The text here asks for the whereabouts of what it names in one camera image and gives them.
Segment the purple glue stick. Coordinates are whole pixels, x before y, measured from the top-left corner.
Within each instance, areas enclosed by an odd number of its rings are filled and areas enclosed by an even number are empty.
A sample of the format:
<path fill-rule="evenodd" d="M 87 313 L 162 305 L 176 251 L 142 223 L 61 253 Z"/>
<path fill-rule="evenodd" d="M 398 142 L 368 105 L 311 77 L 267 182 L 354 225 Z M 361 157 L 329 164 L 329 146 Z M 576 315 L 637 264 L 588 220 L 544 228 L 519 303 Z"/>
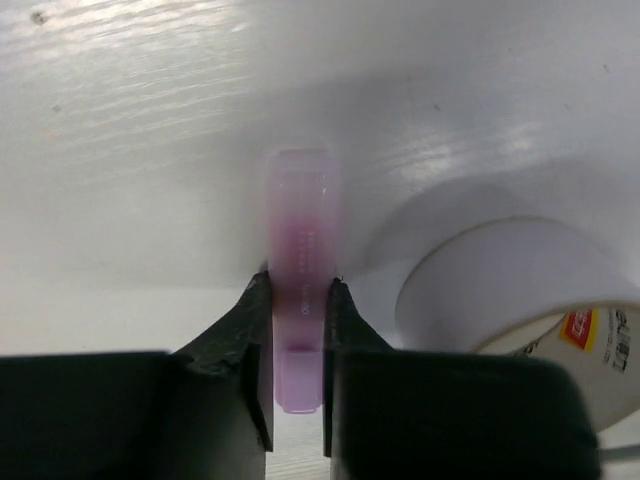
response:
<path fill-rule="evenodd" d="M 274 395 L 284 412 L 323 403 L 326 302 L 336 275 L 340 169 L 325 149 L 281 150 L 267 168 Z"/>

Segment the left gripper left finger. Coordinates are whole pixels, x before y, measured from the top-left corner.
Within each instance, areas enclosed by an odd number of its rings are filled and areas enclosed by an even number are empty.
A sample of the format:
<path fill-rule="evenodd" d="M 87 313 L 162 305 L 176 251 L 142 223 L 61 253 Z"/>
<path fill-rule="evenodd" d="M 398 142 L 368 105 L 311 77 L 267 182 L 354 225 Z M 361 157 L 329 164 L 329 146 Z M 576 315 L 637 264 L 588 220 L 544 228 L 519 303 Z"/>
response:
<path fill-rule="evenodd" d="M 5 356 L 5 479 L 262 479 L 273 448 L 272 293 L 176 352 Z"/>

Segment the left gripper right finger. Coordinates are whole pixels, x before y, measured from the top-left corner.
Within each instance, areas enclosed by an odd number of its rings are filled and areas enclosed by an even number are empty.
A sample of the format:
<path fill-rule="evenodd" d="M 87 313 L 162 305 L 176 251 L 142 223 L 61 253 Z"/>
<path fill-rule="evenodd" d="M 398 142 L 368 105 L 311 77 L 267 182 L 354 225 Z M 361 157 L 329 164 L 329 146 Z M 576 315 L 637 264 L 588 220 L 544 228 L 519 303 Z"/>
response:
<path fill-rule="evenodd" d="M 579 389 L 548 361 L 391 347 L 331 284 L 324 453 L 334 479 L 596 479 Z"/>

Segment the large clear tape roll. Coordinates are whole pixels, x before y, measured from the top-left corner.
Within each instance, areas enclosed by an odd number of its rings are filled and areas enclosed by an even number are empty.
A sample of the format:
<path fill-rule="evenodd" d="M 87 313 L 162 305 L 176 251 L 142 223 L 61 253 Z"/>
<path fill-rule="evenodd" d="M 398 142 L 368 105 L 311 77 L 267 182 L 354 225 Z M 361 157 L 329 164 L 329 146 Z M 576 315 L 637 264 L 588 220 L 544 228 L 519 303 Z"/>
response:
<path fill-rule="evenodd" d="M 395 314 L 412 350 L 559 364 L 598 430 L 639 409 L 639 288 L 562 224 L 502 220 L 456 235 L 410 273 Z"/>

